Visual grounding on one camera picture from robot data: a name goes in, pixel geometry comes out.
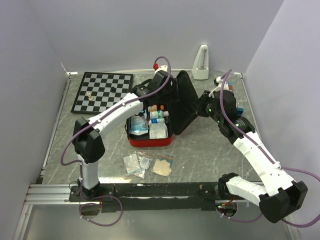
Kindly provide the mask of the amber medicine bottle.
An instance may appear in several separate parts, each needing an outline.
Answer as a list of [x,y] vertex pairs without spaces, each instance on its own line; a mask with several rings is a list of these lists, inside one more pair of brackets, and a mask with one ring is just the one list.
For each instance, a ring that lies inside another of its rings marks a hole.
[[150,113],[150,112],[154,112],[154,111],[163,111],[165,109],[165,107],[163,105],[152,105],[152,106],[149,106],[147,108],[147,111]]

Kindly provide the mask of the clear green-label bottle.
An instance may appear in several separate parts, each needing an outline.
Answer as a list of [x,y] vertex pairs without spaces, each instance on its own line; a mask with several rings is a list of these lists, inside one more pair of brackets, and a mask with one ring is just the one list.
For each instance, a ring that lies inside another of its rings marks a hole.
[[158,110],[158,111],[152,111],[149,113],[150,119],[160,119],[165,118],[169,116],[168,111]]

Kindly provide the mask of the blue white small bottle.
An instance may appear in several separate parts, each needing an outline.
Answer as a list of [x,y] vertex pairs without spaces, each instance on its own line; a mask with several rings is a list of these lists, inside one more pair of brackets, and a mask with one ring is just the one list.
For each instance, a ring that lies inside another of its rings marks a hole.
[[149,120],[149,124],[159,124],[159,123],[165,123],[165,118],[154,118]]

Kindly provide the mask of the red black medicine case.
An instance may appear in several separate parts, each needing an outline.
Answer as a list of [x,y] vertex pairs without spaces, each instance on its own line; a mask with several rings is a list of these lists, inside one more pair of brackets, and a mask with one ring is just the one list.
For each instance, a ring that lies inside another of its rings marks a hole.
[[127,137],[133,147],[164,147],[197,117],[198,95],[189,74],[182,70],[148,99],[142,113],[126,121]]

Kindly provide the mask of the white gauze packet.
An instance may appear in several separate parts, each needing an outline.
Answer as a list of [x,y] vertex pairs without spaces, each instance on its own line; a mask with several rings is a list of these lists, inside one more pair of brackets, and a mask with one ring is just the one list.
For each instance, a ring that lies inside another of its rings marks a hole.
[[165,123],[151,123],[149,125],[150,139],[166,139],[168,138],[168,128]]

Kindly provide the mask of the blue white bandage packet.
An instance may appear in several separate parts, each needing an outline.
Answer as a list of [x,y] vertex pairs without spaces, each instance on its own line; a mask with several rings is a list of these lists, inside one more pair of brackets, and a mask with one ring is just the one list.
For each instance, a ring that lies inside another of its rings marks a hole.
[[135,136],[141,136],[149,132],[148,123],[147,123],[147,113],[145,110],[146,122],[144,122],[139,116],[133,115],[130,118],[130,130],[129,133]]

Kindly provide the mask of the black handled scissors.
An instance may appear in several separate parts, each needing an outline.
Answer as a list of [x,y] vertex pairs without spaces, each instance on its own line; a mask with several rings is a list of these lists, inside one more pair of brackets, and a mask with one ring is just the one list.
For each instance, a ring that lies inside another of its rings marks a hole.
[[140,117],[144,122],[147,121],[146,113],[145,113],[145,112],[139,112],[139,113],[136,114],[135,116],[136,116],[136,117]]

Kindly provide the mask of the clear bag with pads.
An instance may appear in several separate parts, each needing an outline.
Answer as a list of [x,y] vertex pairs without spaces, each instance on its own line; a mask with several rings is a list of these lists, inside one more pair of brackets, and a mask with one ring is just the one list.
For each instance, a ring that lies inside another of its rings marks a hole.
[[136,153],[124,157],[123,162],[125,164],[126,172],[128,175],[135,174],[141,170]]

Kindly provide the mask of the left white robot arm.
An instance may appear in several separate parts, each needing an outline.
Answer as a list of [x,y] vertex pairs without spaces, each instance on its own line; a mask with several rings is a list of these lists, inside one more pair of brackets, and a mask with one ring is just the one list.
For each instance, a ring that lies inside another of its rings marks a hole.
[[88,120],[76,121],[72,143],[80,164],[80,194],[87,201],[99,195],[98,161],[106,151],[103,138],[120,123],[160,102],[171,90],[172,80],[171,68],[162,65],[152,79],[133,87],[118,103]]

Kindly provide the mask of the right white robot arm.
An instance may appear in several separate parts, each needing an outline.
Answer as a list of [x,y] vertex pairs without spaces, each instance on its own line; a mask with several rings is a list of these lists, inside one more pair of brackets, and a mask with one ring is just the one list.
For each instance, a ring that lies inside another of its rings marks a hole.
[[282,169],[262,143],[250,121],[237,114],[235,95],[229,90],[204,91],[198,99],[196,114],[210,117],[221,134],[247,159],[262,184],[255,184],[236,173],[224,174],[218,180],[223,199],[238,196],[257,205],[263,216],[277,223],[301,208],[308,192],[303,181],[295,181]]

